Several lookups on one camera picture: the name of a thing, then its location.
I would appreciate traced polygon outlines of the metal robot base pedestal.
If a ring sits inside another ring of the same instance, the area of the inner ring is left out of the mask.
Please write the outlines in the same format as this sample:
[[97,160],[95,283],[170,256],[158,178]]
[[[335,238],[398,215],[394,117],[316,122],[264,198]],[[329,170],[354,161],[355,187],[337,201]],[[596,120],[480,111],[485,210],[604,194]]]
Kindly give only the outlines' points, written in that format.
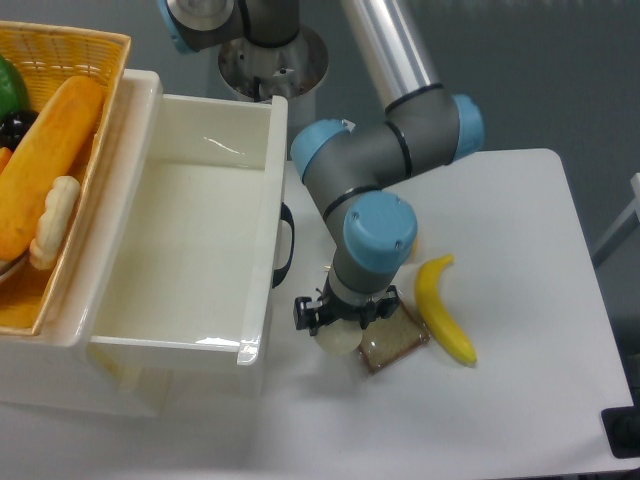
[[268,103],[287,100],[287,142],[316,121],[316,94],[329,67],[327,47],[307,26],[288,44],[257,46],[245,38],[222,45],[218,68],[222,80],[240,101]]

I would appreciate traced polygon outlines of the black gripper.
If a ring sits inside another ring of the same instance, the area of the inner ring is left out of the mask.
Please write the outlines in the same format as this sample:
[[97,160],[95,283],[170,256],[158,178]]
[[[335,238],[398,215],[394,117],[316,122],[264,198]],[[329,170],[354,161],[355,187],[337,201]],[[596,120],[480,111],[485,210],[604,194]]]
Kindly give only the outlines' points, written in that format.
[[306,330],[316,336],[321,326],[343,319],[357,323],[362,330],[376,320],[389,319],[400,305],[400,296],[395,285],[390,285],[382,296],[374,301],[358,297],[358,304],[342,300],[326,282],[318,300],[297,297],[294,300],[293,318],[297,331]]

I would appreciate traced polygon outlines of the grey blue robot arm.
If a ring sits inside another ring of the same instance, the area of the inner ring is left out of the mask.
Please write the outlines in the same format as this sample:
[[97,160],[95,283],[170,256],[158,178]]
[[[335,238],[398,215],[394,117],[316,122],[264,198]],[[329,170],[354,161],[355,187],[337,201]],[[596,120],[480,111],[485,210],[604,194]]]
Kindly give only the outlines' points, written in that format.
[[[344,320],[363,330],[390,317],[393,278],[417,234],[412,208],[389,187],[477,152],[477,105],[443,86],[403,1],[342,5],[385,111],[381,126],[319,120],[301,129],[290,157],[336,251],[317,299],[299,297],[294,321],[316,334]],[[303,99],[325,77],[322,41],[300,21],[295,1],[162,1],[177,49],[218,47],[218,69],[240,98]]]

